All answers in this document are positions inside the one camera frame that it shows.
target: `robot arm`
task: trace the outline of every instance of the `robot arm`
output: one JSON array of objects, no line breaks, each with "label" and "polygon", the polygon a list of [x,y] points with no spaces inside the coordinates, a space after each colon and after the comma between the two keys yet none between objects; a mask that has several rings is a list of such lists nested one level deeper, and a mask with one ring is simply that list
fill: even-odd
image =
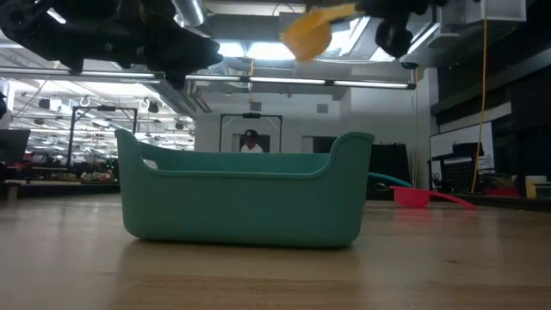
[{"label": "robot arm", "polygon": [[356,10],[383,19],[377,29],[375,43],[389,55],[400,58],[407,54],[413,39],[413,34],[406,29],[410,15],[423,15],[430,6],[445,6],[447,2],[448,0],[360,0],[356,3]]},{"label": "robot arm", "polygon": [[44,59],[76,73],[85,59],[147,65],[181,89],[185,75],[223,58],[218,43],[180,28],[175,14],[170,0],[0,0],[4,34]]}]

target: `ceiling light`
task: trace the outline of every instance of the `ceiling light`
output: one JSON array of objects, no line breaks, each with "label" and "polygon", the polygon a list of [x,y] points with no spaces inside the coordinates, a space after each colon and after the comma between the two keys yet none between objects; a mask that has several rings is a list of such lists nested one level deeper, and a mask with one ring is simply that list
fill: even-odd
[{"label": "ceiling light", "polygon": [[439,28],[440,28],[440,23],[439,22],[432,25],[432,27],[430,27],[429,30],[427,30],[427,32],[425,32],[419,39],[417,39],[417,40],[415,40],[415,42],[413,42],[412,46],[407,51],[407,53],[410,54],[410,53],[415,52],[415,50],[418,49],[421,46],[421,44],[423,44],[423,42],[425,42],[427,39],[429,39],[430,36],[433,35]]},{"label": "ceiling light", "polygon": [[93,120],[92,124],[96,124],[99,127],[109,127],[109,123],[107,121],[101,121],[101,120]]},{"label": "ceiling light", "polygon": [[293,60],[294,55],[281,42],[257,42],[251,45],[247,57],[260,60]]},{"label": "ceiling light", "polygon": [[[134,122],[134,119],[114,118],[114,119],[111,119],[111,121]],[[156,120],[156,119],[138,119],[138,122],[141,122],[141,123],[146,123],[146,122],[153,123],[153,122],[160,122],[160,120]]]},{"label": "ceiling light", "polygon": [[[43,128],[30,128],[33,133],[71,133],[71,130],[67,129],[43,129]],[[75,130],[74,133],[88,133],[88,134],[114,134],[114,130]]]},{"label": "ceiling light", "polygon": [[95,149],[95,148],[93,148],[92,151],[96,151],[100,154],[105,154],[106,153],[106,151],[104,151],[104,150],[98,150],[98,149]]},{"label": "ceiling light", "polygon": [[60,24],[66,24],[67,20],[63,18],[63,16],[59,15],[58,12],[55,11],[55,9],[49,9],[48,15],[50,15],[54,20],[58,21]]},{"label": "ceiling light", "polygon": [[80,75],[101,78],[155,78],[153,73],[114,72],[114,71],[83,71]]},{"label": "ceiling light", "polygon": [[238,82],[239,81],[239,77],[217,76],[217,75],[207,75],[207,74],[189,74],[186,76],[186,79],[190,81],[220,81],[220,82]]},{"label": "ceiling light", "polygon": [[350,34],[350,39],[347,41],[346,45],[341,49],[339,56],[348,55],[352,51],[352,48],[356,45],[358,40],[363,34],[363,31],[368,26],[370,18],[367,16],[356,18],[354,21],[350,22],[350,28],[352,32]]},{"label": "ceiling light", "polygon": [[409,84],[403,84],[403,83],[383,83],[383,82],[363,82],[363,81],[335,81],[335,86],[389,88],[389,89],[402,89],[402,90],[406,90],[407,88],[409,88]]},{"label": "ceiling light", "polygon": [[220,43],[219,54],[224,57],[244,57],[245,50],[243,45],[238,42],[218,42]]},{"label": "ceiling light", "polygon": [[323,85],[325,80],[308,78],[284,78],[284,77],[249,77],[251,82],[261,83],[285,83],[285,84],[310,84]]}]

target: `ceiling beam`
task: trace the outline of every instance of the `ceiling beam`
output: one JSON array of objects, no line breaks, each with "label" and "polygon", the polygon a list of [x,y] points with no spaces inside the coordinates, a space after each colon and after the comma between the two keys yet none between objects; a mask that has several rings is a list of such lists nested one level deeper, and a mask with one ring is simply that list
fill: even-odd
[{"label": "ceiling beam", "polygon": [[216,14],[205,25],[216,40],[279,41],[279,17]]}]

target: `teal plastic bin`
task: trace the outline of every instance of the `teal plastic bin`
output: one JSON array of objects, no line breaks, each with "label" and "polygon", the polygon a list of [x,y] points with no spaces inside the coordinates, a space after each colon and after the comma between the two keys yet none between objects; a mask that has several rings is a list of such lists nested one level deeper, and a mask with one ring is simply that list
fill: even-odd
[{"label": "teal plastic bin", "polygon": [[181,152],[115,134],[124,226],[135,237],[338,247],[360,232],[370,134],[347,133],[330,154]]}]

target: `computer monitor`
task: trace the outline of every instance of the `computer monitor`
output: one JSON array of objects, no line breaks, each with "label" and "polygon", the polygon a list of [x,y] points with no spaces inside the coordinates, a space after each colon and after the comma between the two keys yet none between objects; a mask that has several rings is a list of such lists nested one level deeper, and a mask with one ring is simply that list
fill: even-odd
[{"label": "computer monitor", "polygon": [[0,161],[22,161],[30,134],[30,130],[0,130]]}]

